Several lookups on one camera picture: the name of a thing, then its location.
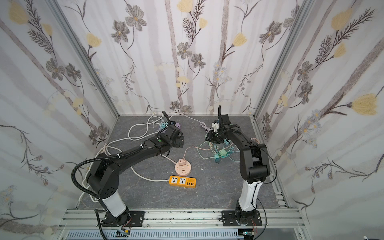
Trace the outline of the pink charger adapter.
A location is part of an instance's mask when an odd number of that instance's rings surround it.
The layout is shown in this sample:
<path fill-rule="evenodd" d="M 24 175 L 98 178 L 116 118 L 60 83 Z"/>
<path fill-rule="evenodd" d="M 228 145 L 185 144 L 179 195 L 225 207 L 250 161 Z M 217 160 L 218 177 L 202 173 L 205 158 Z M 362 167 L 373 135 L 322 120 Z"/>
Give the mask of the pink charger adapter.
<path fill-rule="evenodd" d="M 184 166 L 187 164 L 187 161 L 184 158 L 182 158 L 182 159 L 179 159 L 178 164 L 179 166 Z"/>

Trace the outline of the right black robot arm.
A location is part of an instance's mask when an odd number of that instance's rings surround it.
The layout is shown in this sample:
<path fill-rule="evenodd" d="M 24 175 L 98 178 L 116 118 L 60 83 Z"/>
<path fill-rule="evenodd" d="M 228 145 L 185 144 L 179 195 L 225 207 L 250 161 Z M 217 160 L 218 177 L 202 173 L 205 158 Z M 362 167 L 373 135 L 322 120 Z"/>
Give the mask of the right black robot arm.
<path fill-rule="evenodd" d="M 271 174 L 270 156 L 267 146 L 251 140 L 240 126 L 233 124 L 228 115 L 221 114 L 212 123 L 206 141 L 223 145 L 233 143 L 240 152 L 239 169 L 243 181 L 242 193 L 232 212 L 222 212 L 224 226 L 261 226 L 263 224 L 256 202 L 263 184 Z"/>

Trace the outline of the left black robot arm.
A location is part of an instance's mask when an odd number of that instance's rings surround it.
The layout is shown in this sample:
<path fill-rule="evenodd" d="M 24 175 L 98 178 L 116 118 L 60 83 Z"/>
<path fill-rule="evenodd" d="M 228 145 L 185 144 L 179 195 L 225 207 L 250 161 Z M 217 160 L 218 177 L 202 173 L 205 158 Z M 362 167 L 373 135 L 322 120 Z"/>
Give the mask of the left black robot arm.
<path fill-rule="evenodd" d="M 162 156 L 167 158 L 172 148 L 184 146 L 182 131 L 175 125 L 166 112 L 162 112 L 168 125 L 144 140 L 140 145 L 114 155 L 100 155 L 98 158 L 85 160 L 77 164 L 71 172 L 73 184 L 82 192 L 93 196 L 107 212 L 106 218 L 113 226 L 123 227 L 130 224 L 130 211 L 122 200 L 118 188 L 120 174 L 143 160 Z M 90 168 L 87 183 L 90 190 L 82 186 L 76 179 L 78 169 L 86 164 L 94 163 Z"/>

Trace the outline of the orange power strip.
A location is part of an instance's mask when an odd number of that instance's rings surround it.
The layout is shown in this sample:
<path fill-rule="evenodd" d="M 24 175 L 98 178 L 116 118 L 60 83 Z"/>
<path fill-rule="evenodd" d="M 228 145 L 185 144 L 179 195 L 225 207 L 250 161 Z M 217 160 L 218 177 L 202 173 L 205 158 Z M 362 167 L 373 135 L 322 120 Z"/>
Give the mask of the orange power strip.
<path fill-rule="evenodd" d="M 170 186 L 173 187 L 184 187 L 184 188 L 196 188 L 197 180 L 195 178 L 170 176 L 168 181 Z"/>

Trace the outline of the pink round power socket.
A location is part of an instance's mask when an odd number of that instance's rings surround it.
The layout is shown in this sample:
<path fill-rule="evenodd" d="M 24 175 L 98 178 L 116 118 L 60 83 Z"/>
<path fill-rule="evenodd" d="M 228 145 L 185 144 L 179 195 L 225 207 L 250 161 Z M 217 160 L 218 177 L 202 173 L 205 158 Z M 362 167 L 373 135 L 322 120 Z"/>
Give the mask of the pink round power socket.
<path fill-rule="evenodd" d="M 176 174 L 180 177 L 187 177 L 191 171 L 192 171 L 192 166 L 189 161 L 187 161 L 187 164 L 184 166 L 179 166 L 178 162 L 175 165 L 175 171 Z"/>

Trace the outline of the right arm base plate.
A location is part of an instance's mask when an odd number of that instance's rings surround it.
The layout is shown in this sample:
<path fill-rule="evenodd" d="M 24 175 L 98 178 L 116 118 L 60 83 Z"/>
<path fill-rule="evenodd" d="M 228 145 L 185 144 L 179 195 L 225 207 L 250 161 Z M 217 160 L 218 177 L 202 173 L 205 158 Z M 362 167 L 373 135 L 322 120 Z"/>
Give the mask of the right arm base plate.
<path fill-rule="evenodd" d="M 259 227 L 262 226 L 260 212 L 257 210 L 242 211 L 240 209 L 221 211 L 219 221 L 224 227 Z"/>

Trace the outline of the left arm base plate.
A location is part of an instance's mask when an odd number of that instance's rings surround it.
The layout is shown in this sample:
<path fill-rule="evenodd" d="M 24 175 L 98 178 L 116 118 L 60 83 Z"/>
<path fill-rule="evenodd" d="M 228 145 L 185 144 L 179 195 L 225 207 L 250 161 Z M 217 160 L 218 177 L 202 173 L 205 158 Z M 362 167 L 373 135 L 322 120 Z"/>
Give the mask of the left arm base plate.
<path fill-rule="evenodd" d="M 101 225 L 103 227 L 141 227 L 144 218 L 144 211 L 124 211 L 118 217 L 114 217 L 110 212 L 107 212 L 101 220 Z"/>

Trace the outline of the green charger cube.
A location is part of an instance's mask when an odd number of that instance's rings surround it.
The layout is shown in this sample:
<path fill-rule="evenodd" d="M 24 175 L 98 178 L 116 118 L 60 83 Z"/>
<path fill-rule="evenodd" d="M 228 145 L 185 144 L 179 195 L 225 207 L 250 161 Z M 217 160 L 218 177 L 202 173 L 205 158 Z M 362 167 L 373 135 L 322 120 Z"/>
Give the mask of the green charger cube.
<path fill-rule="evenodd" d="M 225 158 L 227 156 L 227 151 L 224 149 L 219 150 L 219 156 Z"/>

